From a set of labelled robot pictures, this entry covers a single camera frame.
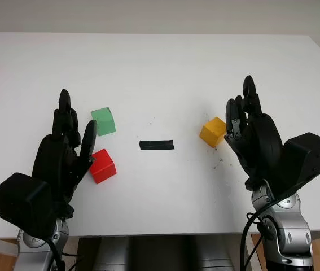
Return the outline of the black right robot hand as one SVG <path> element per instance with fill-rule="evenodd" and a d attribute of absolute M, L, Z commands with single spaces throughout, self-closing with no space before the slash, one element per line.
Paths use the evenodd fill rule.
<path fill-rule="evenodd" d="M 273 119 L 262 112 L 250 75 L 244 79 L 243 94 L 227 102 L 224 138 L 248 175 L 247 190 L 256 190 L 272 178 L 283 145 Z"/>

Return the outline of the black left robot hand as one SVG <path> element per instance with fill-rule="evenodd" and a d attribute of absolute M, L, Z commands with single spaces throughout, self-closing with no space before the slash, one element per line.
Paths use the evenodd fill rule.
<path fill-rule="evenodd" d="M 97 122 L 90 120 L 83 136 L 78 132 L 78 118 L 71 107 L 70 94 L 63 89 L 59 107 L 54 111 L 52 133 L 40 143 L 32 176 L 51 187 L 56 217 L 69 219 L 74 209 L 70 205 L 78 184 L 95 162 L 93 149 Z"/>

